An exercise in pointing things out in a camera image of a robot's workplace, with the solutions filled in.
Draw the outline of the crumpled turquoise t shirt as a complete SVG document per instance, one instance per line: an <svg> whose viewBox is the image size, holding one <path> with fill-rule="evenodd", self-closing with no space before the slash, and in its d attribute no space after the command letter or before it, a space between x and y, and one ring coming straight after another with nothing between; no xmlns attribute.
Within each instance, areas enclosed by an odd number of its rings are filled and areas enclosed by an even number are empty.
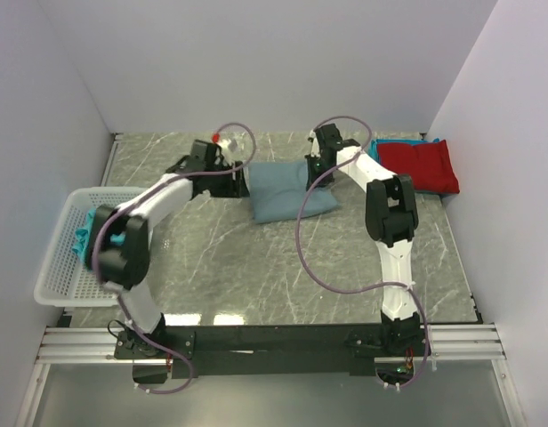
<svg viewBox="0 0 548 427"><path fill-rule="evenodd" d="M90 237L93 228L93 220L96 214L96 209L90 209L85 216L85 223L82 227L76 229L74 233L75 241L71 247L72 253L78 258L83 266L86 264L86 254L91 247ZM109 243L112 246L120 247L125 242L125 233L111 234Z"/></svg>

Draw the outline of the grey blue t shirt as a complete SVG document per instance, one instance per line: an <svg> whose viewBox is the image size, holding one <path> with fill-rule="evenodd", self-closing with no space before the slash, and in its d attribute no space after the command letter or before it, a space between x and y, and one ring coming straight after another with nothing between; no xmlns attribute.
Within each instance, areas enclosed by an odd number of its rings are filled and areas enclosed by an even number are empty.
<svg viewBox="0 0 548 427"><path fill-rule="evenodd" d="M297 218L306 196L305 160L290 163L256 162L247 168L250 203L257 224Z"/></svg>

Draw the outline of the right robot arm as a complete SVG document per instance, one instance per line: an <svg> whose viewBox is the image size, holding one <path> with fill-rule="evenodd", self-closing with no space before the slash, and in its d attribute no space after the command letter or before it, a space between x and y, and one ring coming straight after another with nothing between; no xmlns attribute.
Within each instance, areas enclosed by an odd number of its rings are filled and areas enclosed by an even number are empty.
<svg viewBox="0 0 548 427"><path fill-rule="evenodd" d="M414 297L411 253L419 224L412 179L396 174L376 160L353 139L345 140L334 123L310 132L310 154L305 156L308 180L297 220L317 188L333 181L337 170L365 192L365 225L375 242L381 262L383 302L378 335L371 348L399 355L423 339L422 311Z"/></svg>

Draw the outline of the folded red t shirt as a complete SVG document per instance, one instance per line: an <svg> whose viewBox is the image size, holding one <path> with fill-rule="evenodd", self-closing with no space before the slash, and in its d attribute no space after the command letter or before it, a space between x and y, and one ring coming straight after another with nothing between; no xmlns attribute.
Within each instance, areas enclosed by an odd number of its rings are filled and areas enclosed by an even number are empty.
<svg viewBox="0 0 548 427"><path fill-rule="evenodd" d="M415 190L439 195L460 193L445 140L377 145L380 163L396 174L408 174Z"/></svg>

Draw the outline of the folded turquoise t shirt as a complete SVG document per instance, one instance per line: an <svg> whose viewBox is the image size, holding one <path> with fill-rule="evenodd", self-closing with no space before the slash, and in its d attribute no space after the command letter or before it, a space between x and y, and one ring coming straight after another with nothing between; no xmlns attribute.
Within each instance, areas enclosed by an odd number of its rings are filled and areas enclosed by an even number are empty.
<svg viewBox="0 0 548 427"><path fill-rule="evenodd" d="M416 146L421 144L429 143L429 141L426 140L408 140L408 139L376 139L372 140L369 148L368 148L368 155L378 163L381 162L379 153L378 153L378 147L383 144L389 144L389 143L400 143L400 144L406 144L409 146Z"/></svg>

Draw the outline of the white plastic mesh basket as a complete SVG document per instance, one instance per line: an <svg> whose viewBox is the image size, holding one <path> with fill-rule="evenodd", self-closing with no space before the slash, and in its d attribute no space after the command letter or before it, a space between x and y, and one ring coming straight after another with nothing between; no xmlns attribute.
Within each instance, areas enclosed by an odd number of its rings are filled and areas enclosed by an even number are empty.
<svg viewBox="0 0 548 427"><path fill-rule="evenodd" d="M86 215L100 205L116 206L143 192L138 187L91 187L68 195L52 234L34 289L35 301L59 308L111 307L117 304L94 275L80 262L72 247L75 232L86 224Z"/></svg>

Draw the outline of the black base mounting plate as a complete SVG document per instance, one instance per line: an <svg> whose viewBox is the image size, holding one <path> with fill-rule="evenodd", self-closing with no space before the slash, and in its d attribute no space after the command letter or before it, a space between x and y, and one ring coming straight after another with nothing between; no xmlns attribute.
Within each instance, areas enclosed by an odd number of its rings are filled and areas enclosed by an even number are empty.
<svg viewBox="0 0 548 427"><path fill-rule="evenodd" d="M347 373L375 375L378 359L429 355L424 331L389 338L378 324L170 326L162 344L194 376Z"/></svg>

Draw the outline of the aluminium rail frame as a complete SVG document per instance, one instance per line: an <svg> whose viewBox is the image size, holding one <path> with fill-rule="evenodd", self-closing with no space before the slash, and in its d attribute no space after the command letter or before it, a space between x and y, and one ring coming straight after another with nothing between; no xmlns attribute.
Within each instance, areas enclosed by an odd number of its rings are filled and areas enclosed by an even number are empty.
<svg viewBox="0 0 548 427"><path fill-rule="evenodd" d="M521 413L493 325L474 302L440 201L421 195L413 253L431 319L427 370L402 391L337 374L205 376L182 392L134 389L111 358L116 308L78 308L67 331L44 336L37 426L511 426ZM175 325L345 324L379 317L380 291L338 295L304 273L294 222L258 225L245 199L199 197L157 229L154 297Z"/></svg>

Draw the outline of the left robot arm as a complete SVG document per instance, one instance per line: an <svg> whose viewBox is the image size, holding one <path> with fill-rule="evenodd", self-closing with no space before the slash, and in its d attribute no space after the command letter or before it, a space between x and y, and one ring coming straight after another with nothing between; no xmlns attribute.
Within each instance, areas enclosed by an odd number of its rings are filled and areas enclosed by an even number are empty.
<svg viewBox="0 0 548 427"><path fill-rule="evenodd" d="M167 168L150 188L116 207L96 209L85 267L117 298L125 317L120 345L147 358L171 350L165 316L147 283L151 235L165 217L204 192L217 198L248 196L245 165L234 157L237 148L236 140L219 135L212 141L195 140L190 153Z"/></svg>

